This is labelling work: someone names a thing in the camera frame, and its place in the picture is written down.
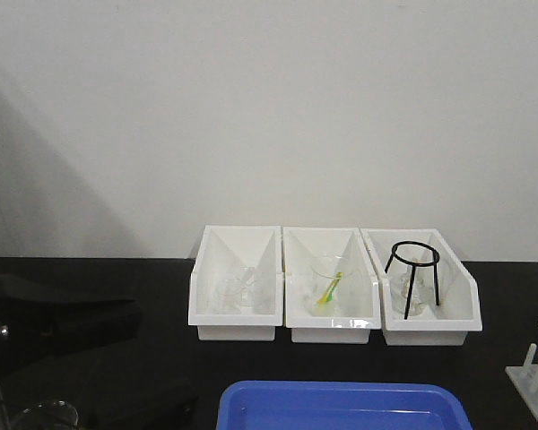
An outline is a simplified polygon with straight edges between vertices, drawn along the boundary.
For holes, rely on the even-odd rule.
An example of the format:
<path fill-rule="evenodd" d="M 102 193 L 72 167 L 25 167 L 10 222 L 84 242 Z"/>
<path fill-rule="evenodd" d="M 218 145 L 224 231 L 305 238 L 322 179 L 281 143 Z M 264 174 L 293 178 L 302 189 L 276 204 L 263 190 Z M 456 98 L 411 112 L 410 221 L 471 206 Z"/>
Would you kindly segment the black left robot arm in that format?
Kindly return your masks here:
<path fill-rule="evenodd" d="M 180 429 L 196 402 L 160 359 L 161 335 L 124 286 L 0 274 L 0 408 L 12 429 Z"/>

